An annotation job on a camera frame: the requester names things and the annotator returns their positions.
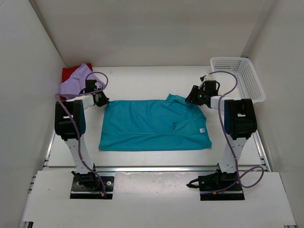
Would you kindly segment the red t shirt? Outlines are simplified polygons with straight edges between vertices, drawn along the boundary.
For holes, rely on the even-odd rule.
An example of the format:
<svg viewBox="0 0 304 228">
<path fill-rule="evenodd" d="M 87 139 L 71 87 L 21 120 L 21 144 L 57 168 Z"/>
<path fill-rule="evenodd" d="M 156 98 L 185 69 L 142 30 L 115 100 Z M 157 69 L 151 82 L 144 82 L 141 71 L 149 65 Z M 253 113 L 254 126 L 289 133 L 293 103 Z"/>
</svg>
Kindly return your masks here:
<svg viewBox="0 0 304 228">
<path fill-rule="evenodd" d="M 87 67 L 88 67 L 91 71 L 93 70 L 93 66 L 92 66 L 91 63 L 87 63 L 87 64 L 85 64 L 85 65 L 87 65 Z M 64 67 L 64 68 L 62 69 L 62 83 L 65 82 L 65 81 L 67 81 L 67 80 L 71 77 L 71 75 L 72 75 L 80 66 L 81 66 L 81 65 L 74 66 L 74 67 L 71 67 L 71 68 L 65 68 L 65 67 Z M 60 100 L 61 100 L 61 101 L 65 101 L 66 98 L 60 96 Z"/>
</svg>

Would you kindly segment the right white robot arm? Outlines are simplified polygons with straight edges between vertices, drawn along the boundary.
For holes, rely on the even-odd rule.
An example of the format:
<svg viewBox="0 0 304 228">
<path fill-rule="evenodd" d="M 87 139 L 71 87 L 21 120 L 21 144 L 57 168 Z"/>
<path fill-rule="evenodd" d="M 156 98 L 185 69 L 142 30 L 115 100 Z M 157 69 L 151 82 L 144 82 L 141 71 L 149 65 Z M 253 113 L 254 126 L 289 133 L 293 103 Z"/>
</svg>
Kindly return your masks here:
<svg viewBox="0 0 304 228">
<path fill-rule="evenodd" d="M 194 85 L 186 102 L 206 105 L 218 111 L 221 128 L 226 139 L 224 154 L 215 173 L 201 176 L 200 188 L 204 194 L 241 189 L 238 161 L 243 148 L 257 130 L 257 120 L 251 99 L 232 99 L 219 95 L 219 82 L 203 81 Z"/>
</svg>

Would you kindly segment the purple t shirt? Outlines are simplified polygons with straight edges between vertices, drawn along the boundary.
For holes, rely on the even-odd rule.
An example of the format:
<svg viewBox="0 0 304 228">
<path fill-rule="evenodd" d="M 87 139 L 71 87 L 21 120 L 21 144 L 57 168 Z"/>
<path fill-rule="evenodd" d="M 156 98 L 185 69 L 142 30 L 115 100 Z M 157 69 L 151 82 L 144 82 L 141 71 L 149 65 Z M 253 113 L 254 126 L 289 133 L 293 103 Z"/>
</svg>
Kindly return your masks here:
<svg viewBox="0 0 304 228">
<path fill-rule="evenodd" d="M 105 83 L 100 81 L 95 74 L 91 74 L 87 77 L 87 75 L 92 72 L 93 70 L 91 71 L 87 65 L 82 64 L 67 81 L 61 83 L 59 93 L 66 95 L 78 95 L 80 94 L 80 91 L 85 88 L 85 81 L 87 79 L 96 79 L 105 85 Z"/>
</svg>

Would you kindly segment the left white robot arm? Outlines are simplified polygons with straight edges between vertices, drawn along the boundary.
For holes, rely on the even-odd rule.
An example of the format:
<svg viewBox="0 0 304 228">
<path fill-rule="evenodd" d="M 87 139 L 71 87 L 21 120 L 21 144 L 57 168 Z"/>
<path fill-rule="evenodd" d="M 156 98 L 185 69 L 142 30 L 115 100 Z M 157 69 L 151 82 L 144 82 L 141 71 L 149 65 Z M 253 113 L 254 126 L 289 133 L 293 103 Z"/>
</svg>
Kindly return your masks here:
<svg viewBox="0 0 304 228">
<path fill-rule="evenodd" d="M 71 95 L 73 99 L 62 101 L 62 94 L 55 94 L 55 133 L 68 146 L 75 163 L 72 174 L 80 185 L 89 191 L 98 190 L 105 194 L 105 183 L 97 173 L 85 144 L 86 132 L 85 109 L 109 103 L 105 96 L 104 85 L 99 86 L 96 79 L 87 79 L 85 88 L 78 95 Z"/>
</svg>

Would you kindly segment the teal t shirt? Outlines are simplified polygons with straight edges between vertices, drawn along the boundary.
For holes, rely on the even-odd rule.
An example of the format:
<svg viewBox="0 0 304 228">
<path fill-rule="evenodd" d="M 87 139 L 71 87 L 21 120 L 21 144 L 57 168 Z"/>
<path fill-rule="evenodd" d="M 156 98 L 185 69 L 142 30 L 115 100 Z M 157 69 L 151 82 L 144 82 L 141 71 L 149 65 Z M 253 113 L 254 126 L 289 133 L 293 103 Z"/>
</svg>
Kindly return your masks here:
<svg viewBox="0 0 304 228">
<path fill-rule="evenodd" d="M 196 104 L 165 100 L 111 101 L 104 111 L 102 151 L 189 151 L 212 147 L 206 117 Z"/>
</svg>

